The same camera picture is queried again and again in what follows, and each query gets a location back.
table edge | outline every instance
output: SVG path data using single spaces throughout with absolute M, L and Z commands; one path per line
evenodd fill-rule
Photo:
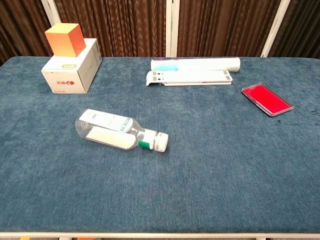
M 0 232 L 0 238 L 320 238 L 320 233 Z

white box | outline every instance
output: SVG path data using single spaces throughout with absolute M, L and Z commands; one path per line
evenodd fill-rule
M 41 72 L 55 94 L 86 94 L 101 64 L 96 38 L 85 38 L 77 56 L 53 56 Z

brown curtain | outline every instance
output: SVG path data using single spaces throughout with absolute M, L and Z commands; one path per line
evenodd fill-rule
M 103 56 L 166 54 L 165 0 L 55 0 L 62 22 L 79 23 Z
M 281 0 L 180 0 L 177 56 L 253 56 Z
M 41 0 L 0 0 L 0 64 L 14 56 L 52 55 Z
M 268 56 L 320 58 L 319 0 L 291 0 Z

white paper roll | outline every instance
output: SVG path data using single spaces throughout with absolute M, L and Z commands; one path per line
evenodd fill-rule
M 152 71 L 227 70 L 238 72 L 239 69 L 239 57 L 151 60 Z

cardboard box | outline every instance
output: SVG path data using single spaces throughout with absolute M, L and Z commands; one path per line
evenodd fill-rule
M 41 72 L 55 94 L 85 94 L 101 64 L 96 38 L 85 38 L 85 49 L 77 57 L 53 56 Z
M 56 56 L 77 57 L 86 47 L 80 25 L 77 23 L 57 23 L 44 33 Z

